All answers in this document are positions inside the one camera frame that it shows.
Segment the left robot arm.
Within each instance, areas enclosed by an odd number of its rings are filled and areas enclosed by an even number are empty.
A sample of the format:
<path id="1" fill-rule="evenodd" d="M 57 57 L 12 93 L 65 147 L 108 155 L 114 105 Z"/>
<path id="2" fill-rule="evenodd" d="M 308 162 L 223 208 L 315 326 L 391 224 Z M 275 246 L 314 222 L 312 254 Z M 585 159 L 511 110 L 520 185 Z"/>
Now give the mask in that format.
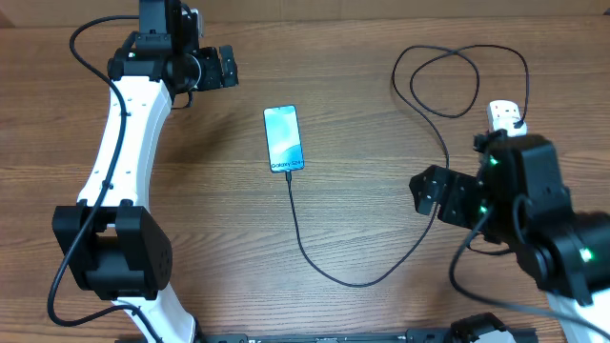
<path id="1" fill-rule="evenodd" d="M 126 313 L 145 341 L 200 342 L 170 282 L 173 250 L 151 215 L 150 182 L 176 96 L 235 86 L 237 65 L 230 46 L 200 46 L 202 18 L 182 2 L 143 1 L 137 19 L 101 73 L 110 104 L 91 174 L 75 204 L 53 214 L 59 270 Z"/>

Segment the Samsung Galaxy smartphone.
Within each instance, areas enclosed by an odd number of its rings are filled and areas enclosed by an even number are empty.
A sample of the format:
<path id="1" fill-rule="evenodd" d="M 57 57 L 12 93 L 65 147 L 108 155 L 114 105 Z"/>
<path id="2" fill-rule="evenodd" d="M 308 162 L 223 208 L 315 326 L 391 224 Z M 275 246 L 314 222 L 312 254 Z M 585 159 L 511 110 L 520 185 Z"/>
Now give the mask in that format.
<path id="1" fill-rule="evenodd" d="M 271 172 L 291 172 L 305 166 L 294 105 L 267 108 L 263 112 Z"/>

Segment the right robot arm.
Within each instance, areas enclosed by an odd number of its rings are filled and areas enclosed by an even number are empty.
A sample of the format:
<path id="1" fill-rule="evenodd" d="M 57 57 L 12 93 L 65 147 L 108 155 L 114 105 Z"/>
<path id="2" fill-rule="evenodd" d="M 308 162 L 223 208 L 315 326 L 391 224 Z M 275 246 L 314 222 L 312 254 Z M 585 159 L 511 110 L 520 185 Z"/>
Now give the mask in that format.
<path id="1" fill-rule="evenodd" d="M 558 320 L 571 342 L 609 339 L 609 215 L 575 212 L 555 146 L 538 134 L 479 134 L 476 175 L 432 165 L 409 188 L 421 214 L 468 230 L 449 267 L 453 288 L 477 302 Z M 478 295 L 460 286 L 458 261 L 478 235 L 505 244 L 545 292 L 550 309 Z"/>

